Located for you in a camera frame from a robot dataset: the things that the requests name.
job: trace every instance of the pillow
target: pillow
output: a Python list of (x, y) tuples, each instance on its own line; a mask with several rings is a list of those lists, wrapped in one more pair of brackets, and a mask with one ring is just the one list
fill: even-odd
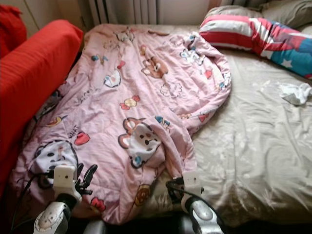
[(298, 31), (304, 34), (312, 35), (312, 23), (301, 26), (298, 28)]
[(253, 51), (312, 79), (312, 36), (264, 18), (210, 16), (199, 34), (211, 45)]
[(233, 16), (248, 16), (252, 18), (260, 18), (263, 17), (260, 12), (250, 10), (246, 7), (236, 6), (236, 5), (225, 5), (212, 8), (208, 11), (205, 18), (208, 16), (214, 15), (233, 15)]
[(18, 8), (0, 5), (0, 35), (0, 58), (26, 41), (26, 27)]
[(81, 30), (57, 20), (1, 59), (0, 196), (26, 123), (64, 82), (81, 40)]
[(260, 6), (262, 15), (291, 28), (312, 22), (311, 0), (271, 1)]

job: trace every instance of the pink blanket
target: pink blanket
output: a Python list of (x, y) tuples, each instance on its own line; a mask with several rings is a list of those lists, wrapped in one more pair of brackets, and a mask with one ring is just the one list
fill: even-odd
[[(10, 184), (20, 192), (32, 174), (81, 162), (82, 178), (97, 164), (93, 194), (74, 214), (126, 222), (165, 167), (172, 177), (196, 169), (191, 135), (230, 90), (227, 60), (197, 33), (97, 26), (67, 80), (34, 117)], [(51, 181), (42, 177), (30, 191), (24, 209), (35, 216), (53, 200)]]

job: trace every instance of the black cable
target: black cable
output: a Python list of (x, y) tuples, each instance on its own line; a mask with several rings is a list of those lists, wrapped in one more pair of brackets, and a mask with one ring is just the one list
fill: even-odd
[(13, 229), (11, 229), (11, 231), (9, 232), (9, 234), (14, 233), (14, 231), (15, 231), (17, 228), (19, 228), (20, 226), (22, 226), (22, 225), (24, 225), (24, 224), (26, 224), (26, 223), (29, 223), (29, 222), (33, 222), (33, 221), (35, 221), (35, 220), (36, 220), (35, 218), (31, 218), (31, 219), (28, 219), (28, 220), (25, 220), (25, 221), (19, 223), (19, 224), (16, 225)]
[(174, 182), (172, 182), (172, 181), (166, 182), (166, 187), (167, 187), (167, 188), (171, 188), (171, 189), (176, 190), (176, 191), (181, 192), (181, 193), (185, 193), (185, 194), (194, 196), (194, 197), (196, 197), (197, 199), (203, 201), (210, 209), (213, 210), (213, 212), (216, 214), (217, 218), (220, 220), (221, 225), (224, 227), (224, 229), (226, 228), (226, 225), (225, 225), (223, 219), (218, 215), (218, 213), (215, 211), (215, 209), (214, 209), (206, 200), (204, 200), (202, 197), (200, 197), (200, 196), (198, 196), (198, 195), (196, 195), (196, 194), (193, 194), (193, 193), (191, 193), (191, 192), (188, 192), (188, 191), (186, 191), (186, 190), (178, 189), (178, 188), (174, 187), (174, 186), (172, 185), (172, 183), (174, 183)]
[(12, 225), (11, 225), (11, 231), (10, 233), (16, 228), (14, 227), (14, 223), (15, 223), (15, 219), (16, 219), (16, 214), (17, 214), (17, 210), (20, 206), (20, 203), (23, 199), (23, 197), (25, 196), (27, 190), (29, 189), (30, 185), (31, 185), (31, 182), (36, 178), (36, 177), (39, 177), (39, 176), (42, 176), (42, 175), (46, 175), (47, 173), (39, 173), (39, 174), (35, 174), (33, 175), (33, 177), (30, 178), (30, 180), (27, 182), (27, 185), (26, 187), (24, 188), (23, 192), (20, 194), (19, 196), (19, 199), (17, 201), (17, 204), (16, 204), (16, 207), (15, 207), (15, 210), (14, 210), (14, 214), (13, 214), (13, 219), (12, 219)]

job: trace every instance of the beige bed sheet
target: beige bed sheet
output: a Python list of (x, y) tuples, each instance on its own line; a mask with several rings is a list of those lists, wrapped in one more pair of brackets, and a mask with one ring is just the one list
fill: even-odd
[[(148, 27), (198, 31), (196, 26)], [(203, 197), (233, 227), (251, 219), (312, 222), (312, 100), (293, 106), (279, 96), (280, 84), (308, 81), (253, 54), (221, 52), (231, 67), (231, 95), (193, 136)], [(180, 209), (168, 196), (170, 179), (167, 172), (160, 176), (142, 216)]]

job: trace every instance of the american flag pillow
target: american flag pillow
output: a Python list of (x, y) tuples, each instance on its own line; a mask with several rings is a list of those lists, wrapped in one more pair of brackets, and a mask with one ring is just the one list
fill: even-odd
[(278, 22), (246, 16), (207, 17), (199, 34), (215, 47), (253, 51), (312, 79), (312, 36)]

